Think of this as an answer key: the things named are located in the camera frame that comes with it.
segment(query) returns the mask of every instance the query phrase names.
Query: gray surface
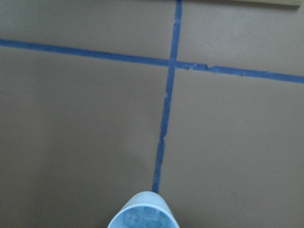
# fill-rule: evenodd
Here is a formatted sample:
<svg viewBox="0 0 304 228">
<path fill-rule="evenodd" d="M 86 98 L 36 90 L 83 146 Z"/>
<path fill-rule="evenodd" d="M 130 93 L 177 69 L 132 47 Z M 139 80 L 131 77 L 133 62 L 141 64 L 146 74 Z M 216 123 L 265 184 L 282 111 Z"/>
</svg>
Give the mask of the gray surface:
<svg viewBox="0 0 304 228">
<path fill-rule="evenodd" d="M 0 38 L 169 58 L 170 0 L 2 0 Z"/>
<path fill-rule="evenodd" d="M 178 60 L 304 76 L 304 5 L 184 1 Z"/>
<path fill-rule="evenodd" d="M 0 227 L 106 227 L 150 190 L 167 68 L 0 48 Z"/>
<path fill-rule="evenodd" d="M 303 227 L 303 97 L 303 84 L 176 72 L 161 194 L 181 227 Z"/>
</svg>

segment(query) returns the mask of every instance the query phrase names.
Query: cup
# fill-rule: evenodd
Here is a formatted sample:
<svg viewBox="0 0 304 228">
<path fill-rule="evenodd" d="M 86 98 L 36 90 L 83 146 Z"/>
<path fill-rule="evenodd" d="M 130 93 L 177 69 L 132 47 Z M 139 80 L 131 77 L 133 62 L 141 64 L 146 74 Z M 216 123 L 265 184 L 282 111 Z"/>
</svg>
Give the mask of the cup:
<svg viewBox="0 0 304 228">
<path fill-rule="evenodd" d="M 143 191 L 123 206 L 108 228 L 179 228 L 179 225 L 159 194 Z"/>
</svg>

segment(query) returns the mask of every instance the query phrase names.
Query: blue tape strip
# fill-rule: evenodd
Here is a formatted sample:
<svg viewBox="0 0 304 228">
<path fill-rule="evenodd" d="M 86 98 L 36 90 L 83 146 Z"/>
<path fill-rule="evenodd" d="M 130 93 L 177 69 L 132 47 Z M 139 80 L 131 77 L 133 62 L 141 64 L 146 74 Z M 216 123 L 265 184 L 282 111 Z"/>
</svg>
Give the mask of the blue tape strip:
<svg viewBox="0 0 304 228">
<path fill-rule="evenodd" d="M 176 63 L 176 67 L 181 69 L 188 69 L 188 70 L 208 71 L 208 72 L 228 74 L 228 75 L 259 77 L 259 78 L 266 78 L 266 79 L 272 79 L 278 81 L 304 83 L 304 76 L 286 75 L 286 74 L 279 74 L 269 71 L 247 70 L 247 69 L 239 69 L 239 68 L 232 68 L 225 66 L 208 67 L 205 64 L 196 64 L 196 63 L 179 62 L 179 61 Z"/>
<path fill-rule="evenodd" d="M 171 53 L 169 59 L 167 85 L 166 85 L 167 96 L 165 97 L 164 105 L 163 105 L 163 113 L 161 119 L 161 134 L 157 148 L 153 185 L 152 185 L 152 191 L 156 193 L 159 192 L 159 188 L 160 188 L 162 160 L 163 160 L 163 153 L 165 150 L 164 139 L 165 136 L 167 135 L 167 129 L 169 124 L 170 106 L 171 106 L 171 98 L 172 98 L 173 83 L 174 83 L 174 73 L 176 68 L 176 59 L 177 59 L 180 29 L 181 29 L 181 13 L 182 13 L 181 0 L 177 0 L 174 25 L 173 25 L 173 35 L 172 35 Z"/>
<path fill-rule="evenodd" d="M 103 58 L 103 59 L 118 60 L 118 61 L 131 62 L 131 63 L 144 63 L 144 64 L 165 66 L 165 67 L 169 65 L 169 61 L 166 59 L 122 55 L 122 54 L 108 53 L 102 51 L 92 51 L 92 50 L 85 50 L 85 49 L 72 48 L 72 47 L 67 48 L 67 47 L 46 45 L 46 44 L 35 44 L 35 43 L 13 41 L 7 39 L 0 39 L 0 46 L 6 46 L 12 48 L 24 48 L 24 49 L 31 49 L 38 51 L 48 51 L 48 52 L 69 54 L 75 56 Z"/>
</svg>

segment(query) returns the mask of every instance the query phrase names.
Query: light blue cup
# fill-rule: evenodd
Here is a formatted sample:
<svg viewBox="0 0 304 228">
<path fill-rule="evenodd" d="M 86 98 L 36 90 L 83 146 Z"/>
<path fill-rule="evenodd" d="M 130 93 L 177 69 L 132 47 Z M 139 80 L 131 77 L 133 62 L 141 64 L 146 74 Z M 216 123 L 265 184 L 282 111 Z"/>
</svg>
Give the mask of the light blue cup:
<svg viewBox="0 0 304 228">
<path fill-rule="evenodd" d="M 179 225 L 159 194 L 143 191 L 124 205 L 108 228 L 179 228 Z"/>
</svg>

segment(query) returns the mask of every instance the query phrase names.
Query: cup rim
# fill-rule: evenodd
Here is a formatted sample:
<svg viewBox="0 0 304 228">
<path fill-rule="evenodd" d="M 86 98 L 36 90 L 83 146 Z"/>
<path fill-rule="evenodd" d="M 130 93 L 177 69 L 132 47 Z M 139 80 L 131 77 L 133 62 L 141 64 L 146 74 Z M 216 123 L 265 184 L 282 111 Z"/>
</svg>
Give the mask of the cup rim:
<svg viewBox="0 0 304 228">
<path fill-rule="evenodd" d="M 170 221 L 175 225 L 175 228 L 179 228 L 180 226 L 178 225 L 177 221 L 175 220 L 174 216 L 170 213 L 168 213 L 166 210 L 164 210 L 163 208 L 156 206 L 155 204 L 151 204 L 151 203 L 137 203 L 137 204 L 133 204 L 130 205 L 122 210 L 120 210 L 115 216 L 114 218 L 111 220 L 111 222 L 108 225 L 108 228 L 111 228 L 111 224 L 115 221 L 115 219 L 120 216 L 122 213 L 124 213 L 125 211 L 131 209 L 131 208 L 136 208 L 136 207 L 151 207 L 154 209 L 159 210 L 160 212 L 164 213 L 169 219 Z"/>
</svg>

